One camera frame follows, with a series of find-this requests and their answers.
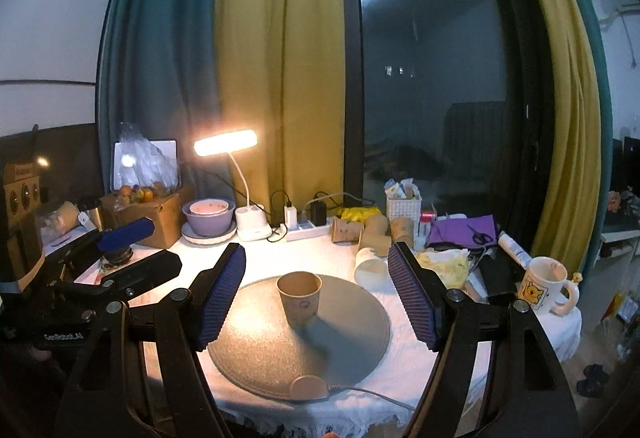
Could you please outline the brown patterned paper cup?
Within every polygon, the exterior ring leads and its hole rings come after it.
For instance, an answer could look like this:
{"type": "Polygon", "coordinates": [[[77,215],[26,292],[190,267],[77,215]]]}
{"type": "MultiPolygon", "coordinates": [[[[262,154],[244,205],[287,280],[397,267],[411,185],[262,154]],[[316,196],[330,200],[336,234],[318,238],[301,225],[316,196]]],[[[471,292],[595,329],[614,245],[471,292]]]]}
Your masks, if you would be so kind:
{"type": "Polygon", "coordinates": [[[279,277],[276,286],[288,325],[302,328],[314,323],[322,285],[320,276],[307,271],[295,271],[279,277]]]}

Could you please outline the brown floral cup lying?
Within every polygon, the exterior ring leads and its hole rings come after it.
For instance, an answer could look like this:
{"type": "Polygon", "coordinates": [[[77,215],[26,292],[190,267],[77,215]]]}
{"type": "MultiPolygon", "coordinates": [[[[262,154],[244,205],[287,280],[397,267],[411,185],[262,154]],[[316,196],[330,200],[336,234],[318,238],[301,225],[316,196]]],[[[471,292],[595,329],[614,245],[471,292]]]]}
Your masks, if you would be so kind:
{"type": "Polygon", "coordinates": [[[364,224],[358,221],[347,221],[334,218],[331,225],[331,239],[337,243],[356,243],[360,240],[360,234],[364,224]]]}

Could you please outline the white paper cup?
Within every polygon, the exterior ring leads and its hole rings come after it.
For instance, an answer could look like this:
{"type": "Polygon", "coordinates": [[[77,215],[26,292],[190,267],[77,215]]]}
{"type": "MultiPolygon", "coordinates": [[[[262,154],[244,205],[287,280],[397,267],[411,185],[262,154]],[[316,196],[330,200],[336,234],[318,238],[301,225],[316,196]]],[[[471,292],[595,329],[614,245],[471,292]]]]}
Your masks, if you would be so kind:
{"type": "Polygon", "coordinates": [[[354,280],[367,289],[381,288],[387,279],[387,263],[371,247],[358,250],[355,258],[354,280]]]}

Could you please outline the plain brown cup lying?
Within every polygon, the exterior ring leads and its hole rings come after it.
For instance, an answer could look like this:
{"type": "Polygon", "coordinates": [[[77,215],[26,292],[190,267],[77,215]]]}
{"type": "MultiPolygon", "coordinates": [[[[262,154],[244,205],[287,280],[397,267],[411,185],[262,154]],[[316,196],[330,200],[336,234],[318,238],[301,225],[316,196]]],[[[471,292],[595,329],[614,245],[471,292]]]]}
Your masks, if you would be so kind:
{"type": "Polygon", "coordinates": [[[359,236],[358,249],[370,248],[376,256],[386,258],[392,246],[392,238],[388,235],[362,231],[359,236]]]}

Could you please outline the clear plastic bag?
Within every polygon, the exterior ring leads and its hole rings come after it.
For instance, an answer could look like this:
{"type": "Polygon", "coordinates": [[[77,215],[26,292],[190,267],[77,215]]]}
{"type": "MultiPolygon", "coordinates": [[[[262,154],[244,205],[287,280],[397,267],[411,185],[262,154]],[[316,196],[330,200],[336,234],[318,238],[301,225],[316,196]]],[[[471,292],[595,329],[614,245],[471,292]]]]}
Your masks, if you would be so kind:
{"type": "Polygon", "coordinates": [[[112,190],[124,185],[175,192],[180,187],[177,142],[150,141],[135,125],[121,123],[114,144],[112,190]]]}

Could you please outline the white tablecloth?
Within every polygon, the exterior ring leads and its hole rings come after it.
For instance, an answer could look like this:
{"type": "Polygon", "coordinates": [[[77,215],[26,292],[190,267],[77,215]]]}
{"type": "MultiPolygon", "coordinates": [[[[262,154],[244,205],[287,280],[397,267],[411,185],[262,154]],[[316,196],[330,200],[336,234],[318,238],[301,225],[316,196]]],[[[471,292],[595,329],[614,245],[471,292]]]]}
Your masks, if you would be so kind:
{"type": "MultiPolygon", "coordinates": [[[[265,241],[242,243],[246,249],[246,272],[242,286],[271,276],[280,276],[297,270],[332,275],[343,280],[354,280],[356,246],[331,243],[330,237],[303,239],[295,242],[268,243],[265,241]]],[[[188,287],[201,270],[213,267],[224,251],[226,243],[218,246],[198,246],[180,239],[170,251],[180,256],[182,269],[178,277],[136,297],[130,306],[157,302],[177,287],[188,287]]],[[[414,337],[408,317],[402,308],[392,282],[386,275],[385,283],[372,291],[372,296],[384,307],[390,319],[390,343],[378,366],[358,384],[334,382],[337,385],[356,385],[371,392],[386,395],[409,406],[416,406],[425,383],[433,369],[436,354],[414,337]]],[[[582,314],[574,308],[565,317],[547,313],[539,319],[560,361],[570,358],[577,350],[582,330],[582,314]]],[[[482,396],[487,374],[490,343],[478,346],[469,403],[482,396]]],[[[319,437],[327,427],[346,437],[362,437],[369,432],[387,432],[386,436],[399,436],[401,427],[410,420],[410,412],[378,397],[344,390],[334,392],[331,398],[309,404],[268,400],[235,386],[220,374],[208,351],[198,354],[207,383],[218,406],[232,415],[232,421],[252,422],[260,432],[271,434],[283,425],[293,436],[319,437]]]]}

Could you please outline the white bear mug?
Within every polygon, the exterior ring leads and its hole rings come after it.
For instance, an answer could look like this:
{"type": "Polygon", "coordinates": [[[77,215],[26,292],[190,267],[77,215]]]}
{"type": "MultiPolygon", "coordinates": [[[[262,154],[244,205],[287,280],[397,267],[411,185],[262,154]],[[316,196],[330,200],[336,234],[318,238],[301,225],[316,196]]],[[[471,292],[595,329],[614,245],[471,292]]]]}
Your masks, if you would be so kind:
{"type": "Polygon", "coordinates": [[[538,315],[554,313],[565,317],[578,304],[578,285],[568,278],[561,262],[551,257],[535,257],[529,262],[518,288],[518,299],[538,315]]]}

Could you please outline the yellow tissue pack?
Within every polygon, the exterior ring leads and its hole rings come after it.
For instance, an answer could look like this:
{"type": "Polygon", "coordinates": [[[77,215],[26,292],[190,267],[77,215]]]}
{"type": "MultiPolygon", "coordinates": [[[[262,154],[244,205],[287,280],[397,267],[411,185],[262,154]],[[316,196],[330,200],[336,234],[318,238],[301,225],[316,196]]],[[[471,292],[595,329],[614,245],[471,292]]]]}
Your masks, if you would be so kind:
{"type": "Polygon", "coordinates": [[[446,288],[462,288],[469,276],[469,250],[426,249],[416,254],[423,269],[434,271],[446,288]]]}

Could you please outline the white USB charger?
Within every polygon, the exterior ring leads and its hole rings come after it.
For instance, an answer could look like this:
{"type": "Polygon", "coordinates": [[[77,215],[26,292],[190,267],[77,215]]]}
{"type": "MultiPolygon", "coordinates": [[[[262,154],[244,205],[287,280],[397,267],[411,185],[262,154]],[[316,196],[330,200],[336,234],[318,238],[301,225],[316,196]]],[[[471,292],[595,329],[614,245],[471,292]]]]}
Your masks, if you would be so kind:
{"type": "Polygon", "coordinates": [[[284,224],[288,231],[298,228],[297,209],[290,202],[287,202],[284,207],[284,224]]]}

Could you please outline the white power strip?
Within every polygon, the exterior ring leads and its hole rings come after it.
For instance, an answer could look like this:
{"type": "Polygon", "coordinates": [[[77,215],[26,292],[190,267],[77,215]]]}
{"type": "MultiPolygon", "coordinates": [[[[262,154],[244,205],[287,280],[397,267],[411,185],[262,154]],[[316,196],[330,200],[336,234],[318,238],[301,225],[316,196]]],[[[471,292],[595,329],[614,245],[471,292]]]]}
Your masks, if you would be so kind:
{"type": "Polygon", "coordinates": [[[285,239],[288,242],[302,241],[303,239],[313,239],[314,237],[322,237],[329,235],[331,224],[314,225],[310,221],[297,224],[295,229],[288,229],[285,239]]]}

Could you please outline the black scissors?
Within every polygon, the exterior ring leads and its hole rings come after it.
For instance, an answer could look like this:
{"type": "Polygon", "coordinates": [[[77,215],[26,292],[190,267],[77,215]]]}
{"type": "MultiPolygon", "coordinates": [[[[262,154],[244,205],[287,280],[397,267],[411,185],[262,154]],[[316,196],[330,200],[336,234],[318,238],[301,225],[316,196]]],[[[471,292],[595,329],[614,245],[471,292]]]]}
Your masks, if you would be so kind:
{"type": "Polygon", "coordinates": [[[472,241],[476,245],[488,246],[488,245],[491,245],[492,242],[494,241],[494,239],[489,234],[485,232],[477,231],[477,229],[472,227],[471,224],[468,225],[468,228],[472,232],[472,241]]]}

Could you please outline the teal curtain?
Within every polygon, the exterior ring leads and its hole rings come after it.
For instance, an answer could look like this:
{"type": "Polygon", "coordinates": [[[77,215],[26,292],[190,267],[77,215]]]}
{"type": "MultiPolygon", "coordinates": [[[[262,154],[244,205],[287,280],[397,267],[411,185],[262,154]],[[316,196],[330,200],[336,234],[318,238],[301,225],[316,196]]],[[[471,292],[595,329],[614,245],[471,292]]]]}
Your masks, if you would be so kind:
{"type": "Polygon", "coordinates": [[[182,179],[197,197],[232,195],[229,161],[208,163],[193,144],[221,125],[214,0],[110,0],[96,70],[96,129],[104,182],[120,127],[174,140],[182,179]]]}

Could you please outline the black power adapter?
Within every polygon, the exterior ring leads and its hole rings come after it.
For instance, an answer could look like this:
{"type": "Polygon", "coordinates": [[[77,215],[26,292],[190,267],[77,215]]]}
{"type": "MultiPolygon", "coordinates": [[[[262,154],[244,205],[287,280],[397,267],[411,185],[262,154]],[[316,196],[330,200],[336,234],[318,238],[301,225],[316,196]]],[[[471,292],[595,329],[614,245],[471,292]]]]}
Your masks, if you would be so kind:
{"type": "Polygon", "coordinates": [[[309,220],[315,227],[323,227],[326,225],[326,203],[322,199],[310,203],[309,220]]]}

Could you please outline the pink white small box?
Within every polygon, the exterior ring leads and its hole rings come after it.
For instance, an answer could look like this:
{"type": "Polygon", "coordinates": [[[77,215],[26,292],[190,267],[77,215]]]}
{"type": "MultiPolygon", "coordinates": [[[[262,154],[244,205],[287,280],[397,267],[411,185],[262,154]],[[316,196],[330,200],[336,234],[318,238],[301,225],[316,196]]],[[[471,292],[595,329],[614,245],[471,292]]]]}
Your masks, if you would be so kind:
{"type": "Polygon", "coordinates": [[[431,232],[432,222],[436,218],[436,215],[432,211],[422,211],[419,221],[419,235],[421,237],[427,237],[431,232]]]}

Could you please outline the white plastic basket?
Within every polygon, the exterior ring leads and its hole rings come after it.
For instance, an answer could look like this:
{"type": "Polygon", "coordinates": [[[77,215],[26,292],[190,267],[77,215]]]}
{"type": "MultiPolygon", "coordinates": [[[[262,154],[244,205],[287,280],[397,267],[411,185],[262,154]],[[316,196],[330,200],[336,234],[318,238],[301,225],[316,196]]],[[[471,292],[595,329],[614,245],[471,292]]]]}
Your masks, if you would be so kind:
{"type": "Polygon", "coordinates": [[[386,198],[386,217],[388,220],[408,218],[412,221],[415,230],[420,223],[421,210],[422,198],[420,195],[414,195],[412,198],[386,198]]]}

